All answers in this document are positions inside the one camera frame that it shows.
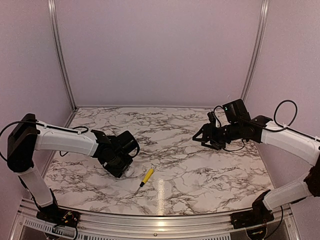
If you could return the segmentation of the yellow handled screwdriver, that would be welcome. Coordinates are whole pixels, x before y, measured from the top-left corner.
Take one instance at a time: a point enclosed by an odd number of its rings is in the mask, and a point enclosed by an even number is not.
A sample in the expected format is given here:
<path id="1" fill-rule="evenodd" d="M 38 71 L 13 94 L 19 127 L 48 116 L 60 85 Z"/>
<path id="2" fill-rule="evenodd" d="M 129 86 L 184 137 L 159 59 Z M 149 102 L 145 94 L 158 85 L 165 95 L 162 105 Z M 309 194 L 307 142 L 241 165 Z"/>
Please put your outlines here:
<path id="1" fill-rule="evenodd" d="M 146 175 L 144 176 L 143 180 L 140 182 L 138 189 L 136 190 L 135 194 L 138 193 L 138 191 L 148 182 L 152 174 L 154 173 L 154 170 L 151 168 Z"/>

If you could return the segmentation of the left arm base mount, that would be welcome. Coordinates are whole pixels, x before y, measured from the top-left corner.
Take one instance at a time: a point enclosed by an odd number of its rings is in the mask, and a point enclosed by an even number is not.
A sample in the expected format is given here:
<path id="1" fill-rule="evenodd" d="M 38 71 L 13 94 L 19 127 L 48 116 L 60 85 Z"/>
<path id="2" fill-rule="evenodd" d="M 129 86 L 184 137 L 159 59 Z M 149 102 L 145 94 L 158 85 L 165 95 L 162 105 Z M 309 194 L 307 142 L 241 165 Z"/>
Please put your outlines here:
<path id="1" fill-rule="evenodd" d="M 53 223 L 57 226 L 76 228 L 78 226 L 80 213 L 74 210 L 59 208 L 57 211 L 50 213 L 38 211 L 36 214 L 36 218 L 49 223 Z"/>

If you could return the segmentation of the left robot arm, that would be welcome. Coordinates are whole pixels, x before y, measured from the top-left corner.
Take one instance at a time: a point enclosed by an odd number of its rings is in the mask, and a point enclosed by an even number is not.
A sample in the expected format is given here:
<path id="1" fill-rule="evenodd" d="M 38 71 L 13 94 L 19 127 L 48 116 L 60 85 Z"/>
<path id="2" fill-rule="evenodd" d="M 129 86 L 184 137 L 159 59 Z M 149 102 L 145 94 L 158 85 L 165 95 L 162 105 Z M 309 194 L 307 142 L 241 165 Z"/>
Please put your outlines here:
<path id="1" fill-rule="evenodd" d="M 137 140 L 128 130 L 114 136 L 85 127 L 65 128 L 39 121 L 32 113 L 8 126 L 14 129 L 7 138 L 7 151 L 3 159 L 30 192 L 39 211 L 53 223 L 60 222 L 64 215 L 33 162 L 35 151 L 89 156 L 97 159 L 115 178 L 120 178 L 133 162 L 131 153 L 140 152 Z"/>

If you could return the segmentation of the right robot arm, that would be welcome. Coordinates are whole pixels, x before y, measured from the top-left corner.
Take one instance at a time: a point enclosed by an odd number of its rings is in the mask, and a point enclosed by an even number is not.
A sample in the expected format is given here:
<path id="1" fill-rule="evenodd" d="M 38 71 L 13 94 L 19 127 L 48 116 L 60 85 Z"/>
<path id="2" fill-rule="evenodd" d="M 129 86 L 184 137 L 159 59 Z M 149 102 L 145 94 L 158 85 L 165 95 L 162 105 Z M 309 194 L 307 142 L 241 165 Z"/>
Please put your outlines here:
<path id="1" fill-rule="evenodd" d="M 242 99 L 221 106 L 228 124 L 221 125 L 214 111 L 207 114 L 204 124 L 192 137 L 203 147 L 225 150 L 232 141 L 253 141 L 284 150 L 311 165 L 309 172 L 282 187 L 267 190 L 253 203 L 247 219 L 258 224 L 267 213 L 285 204 L 292 204 L 307 197 L 320 195 L 320 139 L 279 124 L 275 118 L 259 115 L 251 118 Z"/>

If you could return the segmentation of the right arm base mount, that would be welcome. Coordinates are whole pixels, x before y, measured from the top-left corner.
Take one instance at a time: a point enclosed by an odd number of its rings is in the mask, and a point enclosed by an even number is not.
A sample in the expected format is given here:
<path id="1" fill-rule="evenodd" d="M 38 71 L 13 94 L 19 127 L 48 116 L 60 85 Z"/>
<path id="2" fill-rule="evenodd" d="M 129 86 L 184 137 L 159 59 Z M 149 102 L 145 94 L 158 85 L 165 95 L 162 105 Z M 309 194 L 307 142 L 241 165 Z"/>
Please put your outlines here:
<path id="1" fill-rule="evenodd" d="M 261 213 L 253 209 L 234 212 L 230 215 L 230 218 L 234 229 L 263 225 L 275 219 L 271 211 Z"/>

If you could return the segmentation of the white remote control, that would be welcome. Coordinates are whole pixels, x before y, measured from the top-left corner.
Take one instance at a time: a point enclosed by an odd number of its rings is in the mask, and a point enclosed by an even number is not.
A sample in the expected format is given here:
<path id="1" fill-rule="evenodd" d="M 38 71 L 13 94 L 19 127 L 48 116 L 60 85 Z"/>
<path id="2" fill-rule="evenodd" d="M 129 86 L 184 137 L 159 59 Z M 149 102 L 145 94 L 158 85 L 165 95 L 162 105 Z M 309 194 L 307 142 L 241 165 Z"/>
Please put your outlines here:
<path id="1" fill-rule="evenodd" d="M 134 169 L 132 167 L 128 168 L 125 173 L 124 173 L 124 176 L 125 177 L 130 177 L 132 174 L 134 173 Z"/>

